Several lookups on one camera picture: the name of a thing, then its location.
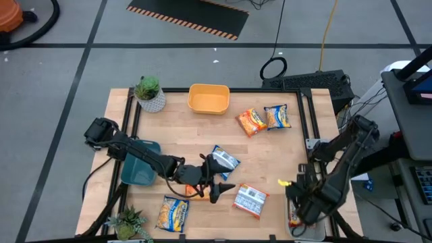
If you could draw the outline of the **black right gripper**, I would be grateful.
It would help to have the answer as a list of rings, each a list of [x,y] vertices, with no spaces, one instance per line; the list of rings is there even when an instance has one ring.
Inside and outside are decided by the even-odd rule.
[[[314,165],[300,164],[296,181],[290,181],[286,186],[288,215],[297,216],[297,210],[302,209],[302,222],[312,225],[319,221],[322,210],[336,210],[339,200],[334,201],[325,195],[323,182],[317,178]]]

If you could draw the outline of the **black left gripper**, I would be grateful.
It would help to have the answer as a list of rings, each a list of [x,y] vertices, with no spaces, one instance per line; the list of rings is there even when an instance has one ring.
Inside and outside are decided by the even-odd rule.
[[[179,184],[190,186],[208,185],[210,182],[209,174],[229,173],[233,171],[232,168],[221,165],[212,154],[201,155],[201,158],[204,162],[200,166],[179,165],[174,173],[173,180]],[[209,194],[210,202],[215,204],[221,194],[235,187],[235,184],[212,184]]]

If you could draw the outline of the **blue Maruchan ramen pack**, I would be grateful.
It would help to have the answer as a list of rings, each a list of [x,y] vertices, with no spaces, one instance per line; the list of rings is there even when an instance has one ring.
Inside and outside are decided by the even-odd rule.
[[[184,231],[190,203],[188,200],[164,196],[156,227],[168,232]]]
[[[291,124],[288,119],[288,105],[276,105],[272,107],[264,107],[267,116],[267,129],[282,129],[290,128]]]
[[[226,181],[230,176],[230,173],[239,166],[240,161],[218,145],[214,146],[212,155],[218,164],[231,169],[230,172],[221,173],[221,177]]]

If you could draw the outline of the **orange Maruchan ramen pack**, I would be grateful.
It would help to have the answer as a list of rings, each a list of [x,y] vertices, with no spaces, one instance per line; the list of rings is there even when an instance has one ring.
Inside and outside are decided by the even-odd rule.
[[[209,186],[197,185],[194,188],[191,185],[185,186],[185,195],[189,196],[190,200],[210,200],[210,188]]]
[[[255,218],[260,219],[263,207],[269,194],[258,190],[248,184],[240,184],[233,207],[246,211]]]
[[[254,108],[239,114],[236,116],[236,120],[249,138],[267,128],[264,119]]]

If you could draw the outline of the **grey plastic bin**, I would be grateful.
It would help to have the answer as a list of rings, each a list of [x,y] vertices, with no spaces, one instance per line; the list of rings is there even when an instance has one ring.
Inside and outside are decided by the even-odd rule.
[[[325,223],[324,221],[320,221],[318,223],[315,223],[312,226],[307,226],[305,224],[302,224],[298,227],[289,227],[288,226],[288,200],[289,198],[286,198],[285,201],[285,229],[287,233],[295,240],[306,240],[306,241],[315,241],[315,242],[321,242],[326,237],[325,232]]]

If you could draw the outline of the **yellow plastic bin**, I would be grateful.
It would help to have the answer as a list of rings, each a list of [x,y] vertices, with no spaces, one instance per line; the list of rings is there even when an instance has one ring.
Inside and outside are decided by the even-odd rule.
[[[189,88],[188,106],[195,113],[223,115],[230,104],[230,89],[218,84],[193,84]]]

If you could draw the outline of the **teal plastic bin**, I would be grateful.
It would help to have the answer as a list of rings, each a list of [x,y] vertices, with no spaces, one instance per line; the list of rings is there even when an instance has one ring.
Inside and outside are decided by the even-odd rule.
[[[152,186],[157,173],[143,160],[128,153],[121,172],[121,181],[136,186]]]

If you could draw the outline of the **succulent in white patterned pot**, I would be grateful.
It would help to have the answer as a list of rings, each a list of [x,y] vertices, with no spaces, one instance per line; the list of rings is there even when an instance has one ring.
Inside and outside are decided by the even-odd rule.
[[[134,96],[142,109],[149,113],[161,111],[166,104],[165,94],[155,76],[141,76],[134,87]]]

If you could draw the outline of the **small green succulent plant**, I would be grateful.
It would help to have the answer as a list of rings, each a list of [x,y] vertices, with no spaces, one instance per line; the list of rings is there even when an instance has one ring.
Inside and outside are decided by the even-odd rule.
[[[142,217],[141,212],[137,211],[134,205],[126,206],[124,211],[118,213],[116,217],[108,217],[105,225],[115,230],[118,240],[126,241],[139,235],[144,243],[154,243],[151,235],[143,228],[148,219]]]

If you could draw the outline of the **black keyboard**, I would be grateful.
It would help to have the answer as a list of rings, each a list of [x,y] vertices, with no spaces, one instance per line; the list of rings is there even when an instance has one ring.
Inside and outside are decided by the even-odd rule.
[[[432,205],[432,166],[410,167],[416,188],[425,205]]]

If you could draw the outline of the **white plastic table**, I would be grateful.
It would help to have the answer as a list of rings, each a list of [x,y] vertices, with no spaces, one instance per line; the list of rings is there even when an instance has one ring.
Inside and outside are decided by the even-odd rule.
[[[387,91],[384,88],[381,77],[366,91],[359,100],[350,108],[350,115],[362,115],[378,122],[381,117],[390,117],[387,113],[390,111],[390,103],[387,97]]]

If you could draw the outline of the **dark grey desk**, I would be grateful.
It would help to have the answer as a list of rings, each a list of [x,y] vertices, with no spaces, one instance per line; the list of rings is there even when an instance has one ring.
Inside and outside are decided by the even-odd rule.
[[[408,149],[409,158],[398,159],[404,188],[407,192],[414,219],[421,233],[426,235],[424,243],[432,243],[432,202],[425,202],[426,193],[432,198],[432,182],[421,189],[419,180],[423,175],[432,177],[432,99],[426,105],[412,104],[408,91],[416,95],[432,95],[432,70],[415,72],[408,77],[400,70],[381,74],[388,99],[398,127]]]

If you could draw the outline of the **black monitor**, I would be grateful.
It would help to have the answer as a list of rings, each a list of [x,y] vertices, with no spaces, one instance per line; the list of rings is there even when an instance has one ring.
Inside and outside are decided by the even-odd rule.
[[[410,104],[432,105],[432,70],[417,79],[407,81],[403,89]]]

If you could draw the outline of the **black hazard-striped floor mat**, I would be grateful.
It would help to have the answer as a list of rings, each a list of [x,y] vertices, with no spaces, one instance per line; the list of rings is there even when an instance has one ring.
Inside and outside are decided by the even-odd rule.
[[[249,12],[211,0],[132,0],[127,10],[236,41]]]

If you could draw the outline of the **black diagonal bar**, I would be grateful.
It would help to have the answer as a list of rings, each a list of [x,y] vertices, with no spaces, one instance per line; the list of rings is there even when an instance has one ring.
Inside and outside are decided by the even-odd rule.
[[[419,56],[409,62],[404,68],[396,73],[396,78],[399,80],[406,80],[422,66],[432,60],[432,45],[424,50]]]

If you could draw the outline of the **orange shop vacuum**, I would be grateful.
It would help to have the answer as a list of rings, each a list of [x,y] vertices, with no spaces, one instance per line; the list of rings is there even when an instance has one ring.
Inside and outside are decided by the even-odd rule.
[[[23,22],[38,20],[33,11],[23,11],[16,0],[0,0],[0,32],[11,32]]]

